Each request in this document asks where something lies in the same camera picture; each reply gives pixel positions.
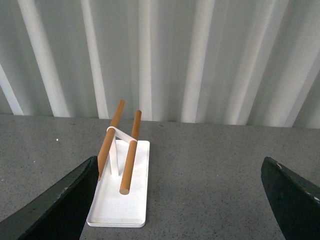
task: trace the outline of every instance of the white strip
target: white strip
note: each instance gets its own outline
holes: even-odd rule
[[[14,115],[24,115],[21,109],[21,106],[16,98],[16,95],[10,85],[10,82],[1,64],[0,64],[0,87],[2,88],[5,98],[9,103],[12,113]]]
[[[152,121],[151,1],[139,1],[139,108],[141,120]]]
[[[196,12],[184,88],[181,121],[195,123],[205,65],[214,0],[196,2]]]
[[[108,132],[108,129],[114,129],[115,130],[115,136],[117,138],[122,139],[123,141],[125,141],[126,143],[130,143],[131,141],[135,141],[137,142],[137,140],[135,138],[133,138],[132,136],[129,136],[128,134],[126,134],[125,132],[119,130],[118,128],[114,127],[114,126],[110,126],[106,129],[106,131]]]
[[[18,0],[43,84],[55,117],[72,117],[61,87],[46,31],[34,0]]]
[[[97,36],[95,33],[95,25],[90,9],[89,0],[81,0],[82,14],[84,20],[84,28],[88,51],[90,57],[93,86],[96,100],[96,107],[100,119],[109,119],[105,86],[102,77],[99,50],[97,45]]]
[[[116,136],[114,136],[112,139],[112,144],[109,151],[109,160],[110,160],[110,167],[111,167],[111,175],[119,176]]]
[[[294,25],[288,26],[291,35],[287,35],[286,38],[288,41],[292,39],[293,44],[292,48],[287,49],[290,50],[290,54],[283,62],[283,70],[280,74],[272,76],[278,77],[279,82],[272,96],[269,96],[270,100],[262,121],[264,126],[291,126],[293,117],[304,101],[302,97],[307,96],[315,79],[314,74],[319,71],[320,2],[312,2],[307,10],[301,26],[298,22],[295,23],[296,28]]]
[[[136,114],[136,109],[139,109],[139,2],[126,1],[125,7],[130,52],[132,111]]]
[[[241,59],[224,117],[224,124],[246,125],[288,0],[262,1]]]
[[[309,70],[309,73],[302,85],[302,88],[291,108],[291,111],[284,123],[284,127],[291,128],[293,124],[295,123],[295,120],[300,112],[300,109],[302,105],[304,104],[307,95],[317,77],[317,74],[320,71],[320,50],[318,51],[318,54]]]
[[[199,102],[196,111],[196,123],[204,123],[207,118],[208,104],[213,94],[213,76],[217,69],[219,49],[223,40],[223,30],[227,19],[228,4],[229,1],[217,1],[214,4],[212,23],[206,48],[206,58],[203,66]]]

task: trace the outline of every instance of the corrugated panel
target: corrugated panel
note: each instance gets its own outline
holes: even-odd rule
[[[0,3],[0,112],[320,128],[320,1]]]

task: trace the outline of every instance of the white base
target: white base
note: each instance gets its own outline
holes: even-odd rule
[[[149,171],[149,141],[138,141],[130,193],[119,193],[129,144],[116,140],[119,175],[111,174],[110,160],[104,166],[86,219],[92,227],[141,228],[146,222]]]

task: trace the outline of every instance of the white support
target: white support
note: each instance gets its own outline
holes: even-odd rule
[[[137,142],[137,140],[134,139],[133,137],[129,136],[125,132],[119,130],[118,128],[114,127],[114,126],[108,127],[106,129],[106,131],[108,132],[109,129],[114,129],[115,130],[115,135],[114,135],[114,137],[112,139],[112,144],[111,144],[111,148],[110,148],[110,151],[109,151],[111,175],[120,176],[121,174],[123,174],[123,172],[121,172],[121,173],[119,172],[116,137],[119,138],[119,139],[122,139],[123,141],[127,142],[128,144],[131,141],[136,141]]]

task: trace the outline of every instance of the white stand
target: white stand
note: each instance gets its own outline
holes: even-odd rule
[[[115,129],[115,137],[109,161],[97,184],[86,221],[92,227],[141,228],[146,222],[150,142],[138,141],[130,193],[122,195],[119,189],[129,142],[135,139],[115,127],[111,128]]]

